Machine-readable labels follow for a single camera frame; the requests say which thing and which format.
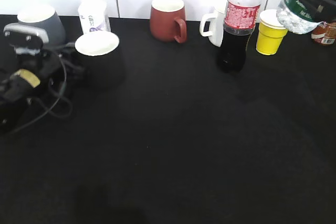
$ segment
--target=mug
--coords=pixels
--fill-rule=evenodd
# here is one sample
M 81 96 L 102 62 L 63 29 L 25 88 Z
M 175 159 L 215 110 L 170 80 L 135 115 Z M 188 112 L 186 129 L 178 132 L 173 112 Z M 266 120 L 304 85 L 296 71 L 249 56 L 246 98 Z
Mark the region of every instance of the mug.
M 158 40 L 186 42 L 184 2 L 182 0 L 153 0 L 150 29 L 152 35 Z
M 93 88 L 106 90 L 125 78 L 125 65 L 119 50 L 119 37 L 109 31 L 94 31 L 75 42 L 78 60 L 87 68 L 87 78 Z
M 35 5 L 21 10 L 17 19 L 19 24 L 42 28 L 49 37 L 48 46 L 65 44 L 66 34 L 55 9 L 50 5 Z
M 223 24 L 225 18 L 225 8 L 215 7 L 213 13 L 205 14 L 200 23 L 200 33 L 203 37 L 209 37 L 212 44 L 220 47 L 223 41 Z M 209 31 L 204 31 L 205 22 L 210 20 Z

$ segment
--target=green bottle label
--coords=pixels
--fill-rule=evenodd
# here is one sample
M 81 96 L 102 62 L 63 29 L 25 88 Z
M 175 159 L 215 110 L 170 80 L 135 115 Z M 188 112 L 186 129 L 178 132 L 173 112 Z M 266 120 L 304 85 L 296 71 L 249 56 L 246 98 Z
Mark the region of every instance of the green bottle label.
M 299 0 L 283 0 L 288 9 L 298 17 L 313 22 L 310 14 L 308 13 L 306 7 Z

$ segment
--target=mug handle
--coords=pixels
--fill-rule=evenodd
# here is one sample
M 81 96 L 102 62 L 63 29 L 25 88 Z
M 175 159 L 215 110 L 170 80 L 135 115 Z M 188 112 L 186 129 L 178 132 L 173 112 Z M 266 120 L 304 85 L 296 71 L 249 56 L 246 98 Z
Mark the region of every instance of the mug handle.
M 176 35 L 174 38 L 178 43 L 185 43 L 187 40 L 187 24 L 181 18 L 174 18 L 174 21 L 180 26 L 180 35 Z
M 203 36 L 203 37 L 208 37 L 208 36 L 212 36 L 214 33 L 212 31 L 204 31 L 204 26 L 205 26 L 205 22 L 208 20 L 208 19 L 211 19 L 211 18 L 217 18 L 217 14 L 216 13 L 208 13 L 208 14 L 205 14 L 203 17 L 202 17 L 202 20 L 201 20 L 201 23 L 200 23 L 200 31 L 199 33 Z

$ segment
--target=black cord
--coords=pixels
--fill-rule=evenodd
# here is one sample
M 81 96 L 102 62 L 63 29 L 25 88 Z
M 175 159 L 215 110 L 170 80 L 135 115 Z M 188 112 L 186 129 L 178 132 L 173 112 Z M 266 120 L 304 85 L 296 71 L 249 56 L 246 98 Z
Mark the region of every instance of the black cord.
M 60 88 L 59 96 L 57 97 L 56 101 L 55 101 L 49 108 L 47 108 L 47 110 L 46 110 L 44 113 L 42 113 L 41 115 L 39 115 L 39 116 L 36 117 L 35 119 L 31 120 L 30 122 L 28 122 L 28 123 L 26 123 L 26 124 L 24 124 L 24 125 L 22 125 L 22 126 L 16 128 L 16 129 L 12 130 L 12 131 L 10 132 L 10 134 L 13 134 L 13 133 L 16 133 L 16 132 L 18 132 L 18 131 L 21 131 L 21 130 L 23 130 L 24 128 L 26 128 L 26 127 L 28 127 L 28 126 L 30 126 L 30 125 L 36 123 L 36 122 L 37 122 L 38 120 L 40 120 L 41 118 L 45 117 L 45 116 L 46 116 L 46 115 L 47 115 L 47 114 L 48 114 L 48 113 L 49 113 L 49 112 L 56 106 L 56 104 L 57 104 L 57 103 L 59 102 L 59 100 L 61 99 L 60 97 L 64 94 L 64 91 L 65 91 L 65 88 L 66 88 L 66 85 L 67 85 L 67 84 L 66 84 L 66 83 L 67 83 L 67 71 L 66 71 L 66 68 L 65 68 L 65 65 L 64 65 L 62 59 L 58 56 L 58 54 L 57 54 L 55 51 L 52 51 L 52 50 L 50 50 L 50 52 L 51 52 L 54 56 L 56 56 L 56 57 L 59 59 L 59 62 L 61 63 L 62 68 L 63 68 L 64 81 L 63 81 L 62 86 L 61 86 L 61 88 Z
M 73 110 L 73 106 L 72 106 L 71 101 L 70 101 L 68 98 L 64 97 L 63 95 L 60 95 L 60 93 L 57 93 L 55 90 L 53 90 L 52 87 L 51 87 L 51 81 L 49 81 L 49 84 L 48 84 L 48 90 L 49 90 L 49 92 L 50 92 L 53 96 L 59 98 L 60 100 L 64 101 L 66 104 L 68 104 L 68 106 L 69 106 L 69 111 L 68 111 L 68 113 L 66 113 L 66 114 L 61 114 L 61 115 L 60 115 L 60 114 L 56 114 L 56 113 L 53 112 L 52 110 L 49 110 L 49 108 L 43 103 L 43 101 L 42 101 L 40 98 L 38 98 L 38 97 L 33 97 L 32 99 L 35 100 L 36 102 L 38 102 L 38 103 L 40 104 L 40 106 L 41 106 L 45 111 L 48 111 L 48 114 L 52 115 L 52 116 L 55 117 L 55 118 L 65 119 L 65 118 L 68 118 L 69 116 L 71 116 L 71 114 L 72 114 L 72 110 Z
M 48 45 L 43 46 L 43 49 L 48 50 L 48 51 L 55 51 L 55 50 L 62 50 L 65 48 L 75 48 L 75 42 L 69 42 L 66 43 L 64 45 L 60 45 L 60 46 L 51 46 L 49 47 Z

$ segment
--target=black mug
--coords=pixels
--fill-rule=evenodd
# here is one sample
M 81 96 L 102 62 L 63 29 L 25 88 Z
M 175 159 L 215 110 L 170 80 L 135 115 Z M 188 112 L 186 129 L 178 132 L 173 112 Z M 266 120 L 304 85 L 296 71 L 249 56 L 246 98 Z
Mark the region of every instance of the black mug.
M 125 78 L 125 66 L 119 48 L 119 38 L 109 31 L 94 31 L 76 40 L 78 59 L 88 70 L 88 82 L 106 90 Z

